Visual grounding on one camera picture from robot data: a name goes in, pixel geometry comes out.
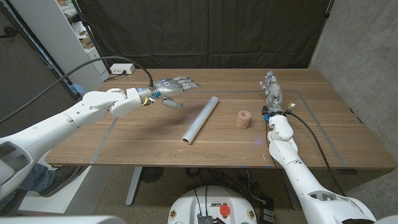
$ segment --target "robotic hand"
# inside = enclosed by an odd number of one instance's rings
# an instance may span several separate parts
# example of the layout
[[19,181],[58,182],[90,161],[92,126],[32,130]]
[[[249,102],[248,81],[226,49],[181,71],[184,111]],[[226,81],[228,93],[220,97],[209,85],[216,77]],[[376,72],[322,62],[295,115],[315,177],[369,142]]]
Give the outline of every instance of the robotic hand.
[[263,84],[263,82],[260,82],[260,86],[262,90],[264,90],[264,93],[266,94],[266,103],[267,107],[269,109],[269,112],[283,112],[282,109],[282,101],[284,98],[283,92],[280,89],[280,86],[278,84],[278,81],[272,71],[267,72],[266,75],[266,83]]
[[168,108],[182,108],[184,104],[175,102],[170,96],[179,95],[191,88],[199,88],[200,85],[195,83],[189,77],[175,77],[159,80],[155,83],[154,88],[145,87],[138,88],[138,94],[144,106],[155,101],[154,98],[163,98],[163,104]]

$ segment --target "person's leg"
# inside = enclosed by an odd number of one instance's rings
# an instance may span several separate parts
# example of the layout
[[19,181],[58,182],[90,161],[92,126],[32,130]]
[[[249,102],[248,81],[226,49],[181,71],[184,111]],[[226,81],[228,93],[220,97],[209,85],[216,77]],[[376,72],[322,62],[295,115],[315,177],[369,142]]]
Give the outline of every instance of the person's leg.
[[80,168],[62,166],[57,170],[49,170],[41,164],[35,164],[17,190],[0,200],[0,216],[16,211],[29,190],[38,192],[43,197],[57,193],[77,176]]
[[13,200],[16,193],[17,193],[17,190],[14,190],[9,195],[7,195],[6,197],[4,197],[3,199],[0,200],[0,210],[2,210],[10,201]]
[[49,170],[46,166],[35,164],[18,189],[41,192],[52,184],[54,178],[55,170]]

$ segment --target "electrical outlet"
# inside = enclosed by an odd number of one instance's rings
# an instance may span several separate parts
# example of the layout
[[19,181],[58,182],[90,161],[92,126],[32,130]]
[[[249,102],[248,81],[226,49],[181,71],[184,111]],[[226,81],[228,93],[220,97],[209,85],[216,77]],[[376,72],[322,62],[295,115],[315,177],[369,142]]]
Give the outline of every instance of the electrical outlet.
[[136,68],[132,63],[114,63],[111,66],[111,71],[113,75],[122,74],[123,71],[126,71],[126,74],[132,74],[135,69]]

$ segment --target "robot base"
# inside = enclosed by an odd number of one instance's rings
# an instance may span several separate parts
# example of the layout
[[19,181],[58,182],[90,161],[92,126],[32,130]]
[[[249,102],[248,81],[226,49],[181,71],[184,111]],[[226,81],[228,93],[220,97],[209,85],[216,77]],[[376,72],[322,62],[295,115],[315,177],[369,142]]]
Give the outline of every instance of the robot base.
[[[252,205],[235,191],[212,185],[207,187],[207,194],[206,186],[198,187],[195,190],[198,198],[195,191],[191,190],[174,202],[170,209],[168,224],[201,224],[198,222],[198,216],[205,217],[206,208],[208,216],[214,220],[219,218],[222,221],[213,223],[257,224],[257,217]],[[223,216],[220,212],[220,208],[224,204],[230,209],[227,216]]]

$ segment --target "jeans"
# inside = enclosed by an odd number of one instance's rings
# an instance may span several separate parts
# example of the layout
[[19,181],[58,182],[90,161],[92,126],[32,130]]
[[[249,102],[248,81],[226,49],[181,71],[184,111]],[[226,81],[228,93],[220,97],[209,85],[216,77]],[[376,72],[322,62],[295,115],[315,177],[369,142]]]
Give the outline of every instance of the jeans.
[[[49,168],[43,165],[35,164],[17,189],[41,192],[52,184],[54,178],[54,170],[49,170]],[[16,192],[17,190],[0,200],[0,209],[3,209],[14,198]]]

